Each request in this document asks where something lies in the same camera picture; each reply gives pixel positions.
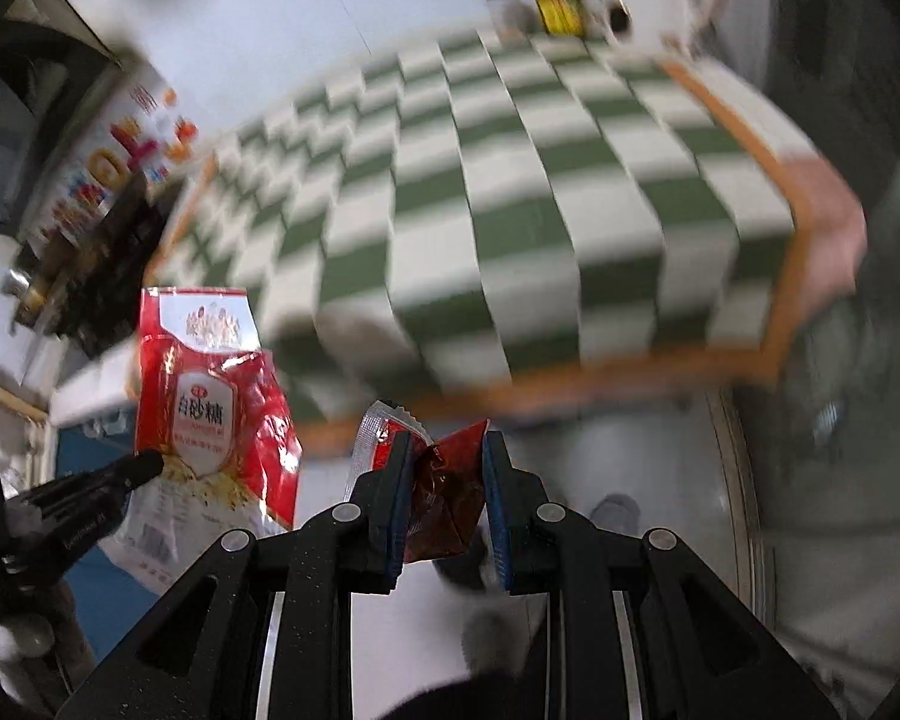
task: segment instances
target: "orange border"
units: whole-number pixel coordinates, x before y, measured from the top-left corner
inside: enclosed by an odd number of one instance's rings
[[[706,85],[679,62],[661,63],[663,70],[701,100],[714,118],[746,148],[771,180],[775,181],[794,214],[794,236],[780,271],[767,330],[759,348],[735,349],[684,346],[653,355],[626,356],[581,367],[578,362],[514,376],[511,383],[431,395],[410,404],[420,419],[484,418],[487,415],[532,415],[543,409],[573,409],[595,400],[652,398],[702,386],[719,386],[737,378],[773,384],[786,360],[790,341],[799,323],[800,288],[809,252],[814,221],[809,199],[787,166],[780,162],[749,126]],[[160,248],[148,266],[148,275],[162,264],[186,233],[197,203],[216,173],[211,157],[204,166],[202,186],[193,192],[173,237]],[[346,451],[353,442],[360,416],[329,423],[298,425],[300,442],[308,455]]]

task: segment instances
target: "checkered tablecloth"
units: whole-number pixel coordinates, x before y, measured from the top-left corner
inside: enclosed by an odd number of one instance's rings
[[[162,284],[247,288],[295,419],[675,344],[759,346],[794,225],[658,65],[471,31],[217,150]]]

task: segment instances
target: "plastic packaging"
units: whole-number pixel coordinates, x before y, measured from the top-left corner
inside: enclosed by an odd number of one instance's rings
[[[135,445],[165,467],[101,547],[162,592],[226,531],[293,525],[301,450],[242,290],[144,290],[139,332]]]
[[[357,477],[386,465],[397,431],[410,431],[415,449],[410,524],[404,562],[466,552],[484,508],[482,440],[487,420],[433,442],[403,409],[377,401],[357,432],[346,497]]]

